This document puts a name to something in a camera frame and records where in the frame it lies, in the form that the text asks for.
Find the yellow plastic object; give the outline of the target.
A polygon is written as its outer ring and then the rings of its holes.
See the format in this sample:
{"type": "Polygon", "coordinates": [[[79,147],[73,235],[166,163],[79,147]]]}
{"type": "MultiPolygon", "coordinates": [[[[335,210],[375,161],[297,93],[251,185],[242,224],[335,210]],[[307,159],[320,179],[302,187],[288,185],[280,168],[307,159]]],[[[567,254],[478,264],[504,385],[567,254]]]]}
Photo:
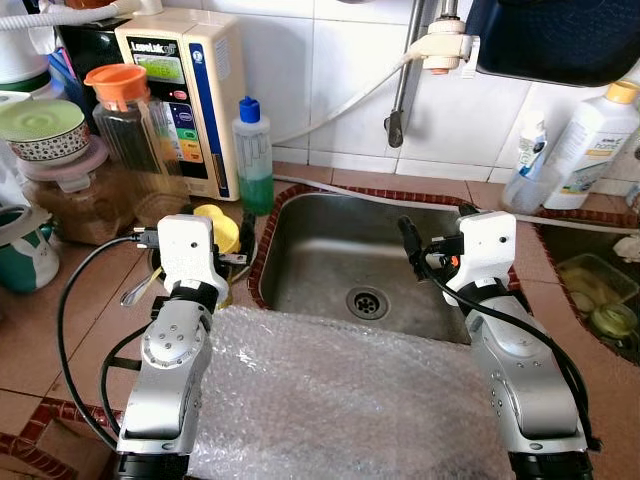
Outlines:
{"type": "Polygon", "coordinates": [[[225,215],[219,206],[206,204],[195,207],[193,215],[207,218],[212,223],[212,237],[220,253],[241,251],[241,227],[225,215]]]}

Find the green soap bottle blue cap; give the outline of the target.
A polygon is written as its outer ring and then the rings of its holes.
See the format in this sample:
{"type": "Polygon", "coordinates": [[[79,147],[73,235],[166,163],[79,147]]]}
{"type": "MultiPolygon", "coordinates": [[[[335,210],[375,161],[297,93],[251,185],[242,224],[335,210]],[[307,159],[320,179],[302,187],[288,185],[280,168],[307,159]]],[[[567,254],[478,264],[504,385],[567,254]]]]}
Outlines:
{"type": "Polygon", "coordinates": [[[232,132],[236,146],[237,184],[244,210],[266,216],[274,207],[273,142],[270,120],[259,100],[244,96],[232,132]]]}

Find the clear glass food container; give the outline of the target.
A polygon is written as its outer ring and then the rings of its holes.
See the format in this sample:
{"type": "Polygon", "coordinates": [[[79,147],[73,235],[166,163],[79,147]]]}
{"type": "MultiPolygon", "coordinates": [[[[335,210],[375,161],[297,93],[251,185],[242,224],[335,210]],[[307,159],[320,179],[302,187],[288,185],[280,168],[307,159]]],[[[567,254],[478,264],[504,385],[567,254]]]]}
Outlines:
{"type": "Polygon", "coordinates": [[[570,292],[573,306],[586,314],[599,307],[622,305],[639,291],[630,275],[594,253],[581,253],[558,262],[556,270],[570,292]]]}

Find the brown jar pink lid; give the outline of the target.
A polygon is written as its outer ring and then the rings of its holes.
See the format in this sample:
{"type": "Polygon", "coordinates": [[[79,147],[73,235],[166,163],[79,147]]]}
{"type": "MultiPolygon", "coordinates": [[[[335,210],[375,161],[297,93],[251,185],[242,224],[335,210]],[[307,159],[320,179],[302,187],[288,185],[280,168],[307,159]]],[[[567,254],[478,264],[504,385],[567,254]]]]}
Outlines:
{"type": "Polygon", "coordinates": [[[26,178],[23,195],[50,212],[61,241],[102,244],[136,220],[131,177],[95,134],[76,160],[56,166],[19,160],[18,169],[26,178]]]}

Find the white teal ceramic mug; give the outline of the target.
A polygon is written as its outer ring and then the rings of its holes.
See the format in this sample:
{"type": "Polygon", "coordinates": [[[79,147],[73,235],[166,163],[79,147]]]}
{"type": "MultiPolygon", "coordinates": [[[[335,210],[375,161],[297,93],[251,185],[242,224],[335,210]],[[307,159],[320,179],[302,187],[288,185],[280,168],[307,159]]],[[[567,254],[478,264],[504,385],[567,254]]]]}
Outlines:
{"type": "Polygon", "coordinates": [[[15,293],[31,293],[59,273],[52,247],[51,214],[40,207],[0,207],[0,285],[15,293]]]}

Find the metal faucet pipe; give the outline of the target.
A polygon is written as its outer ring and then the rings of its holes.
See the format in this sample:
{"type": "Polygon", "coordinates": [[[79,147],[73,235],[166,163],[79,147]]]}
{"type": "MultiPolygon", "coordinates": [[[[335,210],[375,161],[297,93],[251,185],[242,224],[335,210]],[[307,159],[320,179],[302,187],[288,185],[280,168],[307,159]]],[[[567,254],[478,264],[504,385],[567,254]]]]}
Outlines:
{"type": "MultiPolygon", "coordinates": [[[[420,38],[422,24],[422,14],[425,13],[428,0],[413,0],[410,13],[410,22],[407,24],[406,40],[404,49],[420,38]]],[[[403,64],[399,69],[399,77],[396,84],[396,96],[394,96],[392,110],[385,119],[384,125],[387,129],[387,143],[390,148],[399,148],[404,142],[404,111],[406,111],[407,97],[410,95],[410,84],[416,81],[416,74],[412,72],[410,64],[403,64]]]]}

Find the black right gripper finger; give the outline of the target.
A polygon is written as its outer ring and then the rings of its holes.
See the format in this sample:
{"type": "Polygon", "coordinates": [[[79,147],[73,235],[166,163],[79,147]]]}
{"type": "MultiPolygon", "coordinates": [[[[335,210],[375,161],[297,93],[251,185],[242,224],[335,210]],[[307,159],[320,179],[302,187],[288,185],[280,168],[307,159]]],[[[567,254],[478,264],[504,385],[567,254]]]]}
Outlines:
{"type": "Polygon", "coordinates": [[[413,221],[407,215],[399,216],[397,219],[397,227],[401,234],[404,252],[410,261],[413,274],[416,275],[417,282],[425,282],[428,275],[424,273],[424,264],[422,264],[422,239],[413,221]]]}

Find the white plastic canister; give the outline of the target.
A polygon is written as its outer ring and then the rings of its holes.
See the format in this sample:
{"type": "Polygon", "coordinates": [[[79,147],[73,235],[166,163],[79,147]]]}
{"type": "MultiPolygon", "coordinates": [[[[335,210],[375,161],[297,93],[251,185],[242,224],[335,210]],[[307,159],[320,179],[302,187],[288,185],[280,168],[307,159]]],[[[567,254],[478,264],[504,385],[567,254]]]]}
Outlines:
{"type": "Polygon", "coordinates": [[[27,29],[0,29],[0,91],[32,93],[50,87],[49,58],[27,29]]]}

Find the clear bubble wrap sheet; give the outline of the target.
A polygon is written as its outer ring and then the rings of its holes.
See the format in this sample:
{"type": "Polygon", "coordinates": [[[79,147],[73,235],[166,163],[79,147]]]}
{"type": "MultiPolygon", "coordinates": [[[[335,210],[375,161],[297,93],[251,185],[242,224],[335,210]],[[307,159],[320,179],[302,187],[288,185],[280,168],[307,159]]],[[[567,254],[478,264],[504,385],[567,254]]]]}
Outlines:
{"type": "Polygon", "coordinates": [[[211,339],[189,476],[515,480],[467,346],[243,306],[211,339]]]}

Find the stainless steel sink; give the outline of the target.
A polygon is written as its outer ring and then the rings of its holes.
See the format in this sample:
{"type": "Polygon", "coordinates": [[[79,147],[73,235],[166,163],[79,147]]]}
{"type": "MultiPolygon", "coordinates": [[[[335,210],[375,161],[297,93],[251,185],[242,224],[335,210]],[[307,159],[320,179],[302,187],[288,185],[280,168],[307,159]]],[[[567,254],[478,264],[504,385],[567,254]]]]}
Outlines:
{"type": "Polygon", "coordinates": [[[424,239],[456,233],[460,197],[393,189],[358,189],[356,196],[307,186],[285,189],[262,220],[250,278],[262,308],[330,317],[413,337],[470,343],[465,320],[439,288],[419,283],[397,227],[407,215],[424,239]],[[383,319],[362,321],[346,307],[355,287],[379,289],[390,302],[383,319]]]}
{"type": "MultiPolygon", "coordinates": [[[[637,302],[640,296],[640,266],[637,262],[627,262],[622,256],[618,256],[614,251],[614,246],[620,243],[625,236],[621,233],[599,232],[599,230],[573,229],[567,227],[536,227],[541,241],[547,248],[552,266],[556,269],[557,275],[561,274],[563,262],[572,262],[576,257],[582,255],[594,255],[599,257],[599,261],[588,260],[589,268],[596,265],[608,265],[611,270],[605,270],[603,275],[612,275],[612,278],[605,279],[604,285],[608,285],[614,292],[620,293],[620,300],[614,301],[614,305],[626,307],[628,314],[636,314],[637,302]]],[[[562,282],[568,296],[572,296],[570,284],[562,282]]],[[[635,325],[631,321],[628,326],[614,328],[612,332],[605,332],[596,326],[591,320],[590,312],[577,310],[573,298],[570,298],[570,305],[575,310],[579,325],[585,332],[593,335],[596,343],[602,344],[609,349],[614,356],[623,358],[628,364],[637,366],[636,344],[632,334],[635,325]]]]}

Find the small white bottle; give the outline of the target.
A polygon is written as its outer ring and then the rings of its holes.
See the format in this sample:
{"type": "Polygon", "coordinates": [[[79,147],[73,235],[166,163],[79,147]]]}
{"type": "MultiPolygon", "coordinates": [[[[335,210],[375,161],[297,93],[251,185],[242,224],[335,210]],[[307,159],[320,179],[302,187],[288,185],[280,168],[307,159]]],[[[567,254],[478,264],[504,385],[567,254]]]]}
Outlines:
{"type": "Polygon", "coordinates": [[[516,178],[531,180],[538,174],[541,165],[545,163],[545,147],[547,147],[545,114],[543,111],[534,111],[530,118],[526,119],[520,132],[516,178]]]}

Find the round green lid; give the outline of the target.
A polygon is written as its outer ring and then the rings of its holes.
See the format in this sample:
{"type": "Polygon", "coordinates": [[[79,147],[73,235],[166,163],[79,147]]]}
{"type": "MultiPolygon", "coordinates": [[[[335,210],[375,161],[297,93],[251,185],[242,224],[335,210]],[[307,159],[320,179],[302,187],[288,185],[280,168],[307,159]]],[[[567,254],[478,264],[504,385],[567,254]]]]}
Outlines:
{"type": "Polygon", "coordinates": [[[637,316],[630,307],[611,303],[594,308],[589,323],[595,333],[611,339],[625,339],[637,330],[637,316]]]}

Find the green patterned ceramic bowl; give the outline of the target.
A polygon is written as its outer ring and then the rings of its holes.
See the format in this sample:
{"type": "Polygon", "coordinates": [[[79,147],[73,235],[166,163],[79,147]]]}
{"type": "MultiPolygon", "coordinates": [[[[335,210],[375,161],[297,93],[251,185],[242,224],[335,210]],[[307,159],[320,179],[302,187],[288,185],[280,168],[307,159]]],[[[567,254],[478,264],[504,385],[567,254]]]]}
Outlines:
{"type": "Polygon", "coordinates": [[[74,102],[24,100],[0,108],[0,140],[8,142],[19,160],[58,166],[90,148],[90,129],[74,102]]]}

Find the white round sink plug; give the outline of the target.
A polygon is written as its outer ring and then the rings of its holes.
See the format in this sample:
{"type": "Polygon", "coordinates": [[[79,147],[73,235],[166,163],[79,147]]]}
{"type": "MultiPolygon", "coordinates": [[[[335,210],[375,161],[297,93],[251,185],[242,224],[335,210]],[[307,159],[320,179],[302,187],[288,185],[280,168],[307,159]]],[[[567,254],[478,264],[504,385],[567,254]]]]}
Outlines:
{"type": "Polygon", "coordinates": [[[623,262],[640,262],[640,237],[626,236],[618,239],[612,250],[623,262]]]}

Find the white faucet diverter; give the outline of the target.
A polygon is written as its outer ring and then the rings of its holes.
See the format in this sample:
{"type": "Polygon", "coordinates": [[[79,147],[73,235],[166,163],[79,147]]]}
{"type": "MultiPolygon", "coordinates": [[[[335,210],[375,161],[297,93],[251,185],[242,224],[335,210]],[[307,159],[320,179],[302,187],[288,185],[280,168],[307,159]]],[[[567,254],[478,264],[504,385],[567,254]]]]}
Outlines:
{"type": "Polygon", "coordinates": [[[407,47],[407,58],[420,60],[422,69],[434,76],[444,76],[462,67],[471,58],[479,37],[467,35],[466,23],[456,17],[439,17],[428,32],[407,47]]]}

